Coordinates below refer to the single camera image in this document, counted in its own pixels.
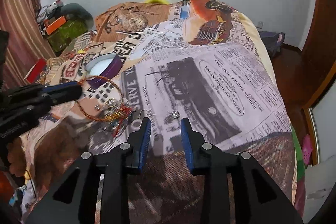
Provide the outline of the pink slipper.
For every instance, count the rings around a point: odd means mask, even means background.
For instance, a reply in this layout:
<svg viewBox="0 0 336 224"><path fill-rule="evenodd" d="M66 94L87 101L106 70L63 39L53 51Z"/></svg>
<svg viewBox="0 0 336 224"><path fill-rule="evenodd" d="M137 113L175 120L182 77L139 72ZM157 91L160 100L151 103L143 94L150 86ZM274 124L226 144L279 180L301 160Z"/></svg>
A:
<svg viewBox="0 0 336 224"><path fill-rule="evenodd" d="M302 141L302 156L305 166L310 165L310 157L313 152L313 146L311 144L310 136L305 135Z"/></svg>

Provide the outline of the dark blue cloth pile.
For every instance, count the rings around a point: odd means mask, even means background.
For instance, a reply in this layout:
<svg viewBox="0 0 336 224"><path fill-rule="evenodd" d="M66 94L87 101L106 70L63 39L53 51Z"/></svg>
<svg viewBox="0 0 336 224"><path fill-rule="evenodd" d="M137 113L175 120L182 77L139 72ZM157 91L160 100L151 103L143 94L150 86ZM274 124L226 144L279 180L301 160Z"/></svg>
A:
<svg viewBox="0 0 336 224"><path fill-rule="evenodd" d="M284 32L260 31L259 35L270 58L281 52L281 46L285 40Z"/></svg>

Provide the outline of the newspaper print bedspread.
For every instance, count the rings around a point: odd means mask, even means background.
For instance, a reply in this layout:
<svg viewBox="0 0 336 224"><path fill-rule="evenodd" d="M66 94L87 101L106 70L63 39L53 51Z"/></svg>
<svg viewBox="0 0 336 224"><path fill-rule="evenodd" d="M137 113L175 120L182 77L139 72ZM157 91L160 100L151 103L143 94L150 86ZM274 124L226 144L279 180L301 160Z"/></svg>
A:
<svg viewBox="0 0 336 224"><path fill-rule="evenodd" d="M76 46L62 53L45 83L83 80L85 66L106 53L119 55L123 66L111 83L85 83L79 103L54 107L25 136L33 180L23 196L24 222L81 152L109 152L144 117L151 120L149 152L143 174L128 178L131 223L198 222L203 178L187 170L185 117L221 150L250 152L294 201L290 119L266 48L245 15L216 0L127 2L98 16L96 27L82 53Z"/></svg>

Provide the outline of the green patterned storage box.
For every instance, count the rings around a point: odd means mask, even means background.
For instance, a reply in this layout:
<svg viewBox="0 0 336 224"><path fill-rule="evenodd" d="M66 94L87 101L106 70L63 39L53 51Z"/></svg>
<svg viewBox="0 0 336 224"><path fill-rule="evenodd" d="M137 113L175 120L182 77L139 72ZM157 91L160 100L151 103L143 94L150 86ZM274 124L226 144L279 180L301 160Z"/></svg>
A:
<svg viewBox="0 0 336 224"><path fill-rule="evenodd" d="M47 40L53 49L58 54L61 53L70 42L78 36L88 31L87 25L81 19L70 19L57 30L47 36Z"/></svg>

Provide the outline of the wooden wardrobe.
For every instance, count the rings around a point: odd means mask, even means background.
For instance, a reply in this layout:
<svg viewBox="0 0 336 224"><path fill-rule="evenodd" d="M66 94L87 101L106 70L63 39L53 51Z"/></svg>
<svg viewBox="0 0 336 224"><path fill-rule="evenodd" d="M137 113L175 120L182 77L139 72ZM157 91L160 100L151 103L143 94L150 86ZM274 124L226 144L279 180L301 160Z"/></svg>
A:
<svg viewBox="0 0 336 224"><path fill-rule="evenodd" d="M335 0L315 0L305 45L301 51L283 46L272 60L279 91L298 140L310 136L312 164L321 162L321 145L313 108L335 81Z"/></svg>

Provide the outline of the striped brown curtain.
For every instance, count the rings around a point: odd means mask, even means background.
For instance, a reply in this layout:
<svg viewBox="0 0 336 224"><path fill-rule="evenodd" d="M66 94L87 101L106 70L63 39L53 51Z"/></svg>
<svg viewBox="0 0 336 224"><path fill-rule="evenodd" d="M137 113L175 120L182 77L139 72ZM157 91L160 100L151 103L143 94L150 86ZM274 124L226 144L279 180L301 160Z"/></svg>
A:
<svg viewBox="0 0 336 224"><path fill-rule="evenodd" d="M41 0L1 0L1 30L9 33L3 67L4 88L27 84L25 75L41 59L55 57L38 27Z"/></svg>

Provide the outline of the purple heart jewelry box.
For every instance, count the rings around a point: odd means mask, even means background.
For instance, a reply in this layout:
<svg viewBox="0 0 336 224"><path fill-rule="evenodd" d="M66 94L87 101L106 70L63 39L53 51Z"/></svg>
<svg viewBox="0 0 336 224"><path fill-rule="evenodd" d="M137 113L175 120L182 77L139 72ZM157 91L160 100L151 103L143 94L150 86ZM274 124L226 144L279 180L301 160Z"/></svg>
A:
<svg viewBox="0 0 336 224"><path fill-rule="evenodd" d="M122 61L115 53L106 53L93 58L86 66L87 77L103 76L114 78L122 68Z"/></svg>

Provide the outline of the red white box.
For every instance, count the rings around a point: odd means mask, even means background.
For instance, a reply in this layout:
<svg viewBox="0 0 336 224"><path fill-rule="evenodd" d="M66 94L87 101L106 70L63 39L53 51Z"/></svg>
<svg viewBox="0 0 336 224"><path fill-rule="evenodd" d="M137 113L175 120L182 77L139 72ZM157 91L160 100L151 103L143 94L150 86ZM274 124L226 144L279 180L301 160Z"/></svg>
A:
<svg viewBox="0 0 336 224"><path fill-rule="evenodd" d="M47 60L44 58L39 59L28 71L24 80L26 80L29 84L37 82L37 80L41 77L41 73L46 71L46 68Z"/></svg>

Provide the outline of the orange box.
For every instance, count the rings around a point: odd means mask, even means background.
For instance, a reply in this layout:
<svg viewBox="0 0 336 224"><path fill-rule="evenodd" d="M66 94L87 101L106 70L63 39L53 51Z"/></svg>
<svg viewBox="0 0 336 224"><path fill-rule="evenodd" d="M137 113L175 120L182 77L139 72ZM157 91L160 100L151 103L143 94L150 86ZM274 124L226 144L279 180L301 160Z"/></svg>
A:
<svg viewBox="0 0 336 224"><path fill-rule="evenodd" d="M46 34L50 35L54 31L56 31L59 27L61 27L63 24L66 23L66 18L64 16L61 16L60 18L56 19L53 23L49 24L49 26L46 28Z"/></svg>

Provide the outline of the dark grey bundle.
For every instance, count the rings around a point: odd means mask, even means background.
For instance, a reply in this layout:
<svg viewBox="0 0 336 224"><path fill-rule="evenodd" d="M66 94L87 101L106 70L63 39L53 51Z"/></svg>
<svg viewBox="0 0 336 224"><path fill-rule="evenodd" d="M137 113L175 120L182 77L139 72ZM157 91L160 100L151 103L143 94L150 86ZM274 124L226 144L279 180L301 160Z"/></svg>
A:
<svg viewBox="0 0 336 224"><path fill-rule="evenodd" d="M85 22L88 29L93 28L93 16L78 3L69 3L64 5L61 8L61 14L68 15L70 18L80 18Z"/></svg>

